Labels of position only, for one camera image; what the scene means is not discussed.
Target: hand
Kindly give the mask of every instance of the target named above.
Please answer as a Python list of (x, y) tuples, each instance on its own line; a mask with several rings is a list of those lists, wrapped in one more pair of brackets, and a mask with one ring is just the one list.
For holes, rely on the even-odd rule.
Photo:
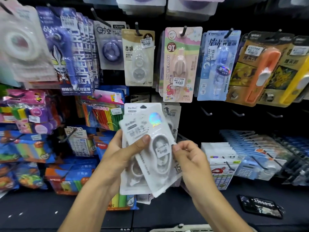
[(119, 193), (120, 174), (127, 167), (129, 160), (145, 149), (149, 142), (150, 136), (144, 135), (132, 145), (122, 148), (122, 130), (118, 130), (90, 180), (95, 178), (102, 186), (108, 187), (107, 197), (111, 200)]
[(207, 191), (218, 191), (205, 153), (192, 141), (173, 145), (173, 154), (182, 169), (182, 178), (195, 207), (200, 211)]

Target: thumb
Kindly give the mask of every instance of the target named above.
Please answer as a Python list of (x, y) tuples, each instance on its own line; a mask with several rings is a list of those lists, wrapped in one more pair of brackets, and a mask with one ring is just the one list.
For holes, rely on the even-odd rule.
[(190, 152), (188, 152), (187, 150), (182, 150), (178, 144), (173, 145), (172, 150), (176, 160), (180, 164), (180, 167), (183, 171), (194, 168), (194, 164), (187, 157)]
[(134, 156), (135, 154), (147, 148), (149, 145), (149, 142), (150, 142), (150, 136), (148, 134), (142, 136), (139, 140), (137, 140), (132, 145), (129, 145), (126, 148), (120, 149), (119, 158), (121, 158), (124, 161), (128, 161), (129, 159), (131, 159), (132, 156)]

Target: forearm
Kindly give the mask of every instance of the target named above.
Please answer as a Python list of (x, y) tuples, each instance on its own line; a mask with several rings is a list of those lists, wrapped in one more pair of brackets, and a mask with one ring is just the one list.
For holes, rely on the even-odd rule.
[(203, 191), (203, 199), (199, 199), (195, 204), (215, 232), (252, 232), (251, 227), (215, 186), (207, 187)]
[(90, 178), (76, 197), (58, 232), (100, 231), (109, 204), (107, 190)]

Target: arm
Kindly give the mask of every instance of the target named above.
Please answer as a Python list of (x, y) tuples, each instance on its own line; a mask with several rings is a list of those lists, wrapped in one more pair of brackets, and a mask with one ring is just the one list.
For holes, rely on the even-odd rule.
[(193, 203), (215, 232), (252, 232), (218, 190), (206, 155), (192, 141), (173, 146)]
[(150, 136), (145, 135), (132, 145), (121, 148), (122, 131), (110, 141), (104, 156), (88, 182), (76, 197), (58, 232), (97, 232), (101, 230), (106, 209), (119, 192), (120, 174), (135, 154), (145, 149)]

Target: dark shelf surface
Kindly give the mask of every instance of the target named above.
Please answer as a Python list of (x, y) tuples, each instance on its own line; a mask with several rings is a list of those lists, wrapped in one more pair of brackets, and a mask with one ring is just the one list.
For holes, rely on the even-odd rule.
[[(0, 199), (0, 230), (58, 229), (74, 200), (75, 196), (55, 192), (9, 193)], [(132, 217), (133, 211), (106, 212), (102, 228), (130, 229)]]
[[(234, 177), (227, 190), (221, 191), (237, 213), (248, 223), (256, 226), (309, 225), (309, 189), (284, 186), (262, 180)], [(284, 208), (283, 219), (245, 213), (237, 195), (249, 195), (273, 200)], [(191, 197), (182, 188), (169, 188), (153, 199), (150, 205), (138, 204), (134, 212), (133, 228), (172, 227), (177, 224), (205, 224), (205, 219), (193, 205)]]

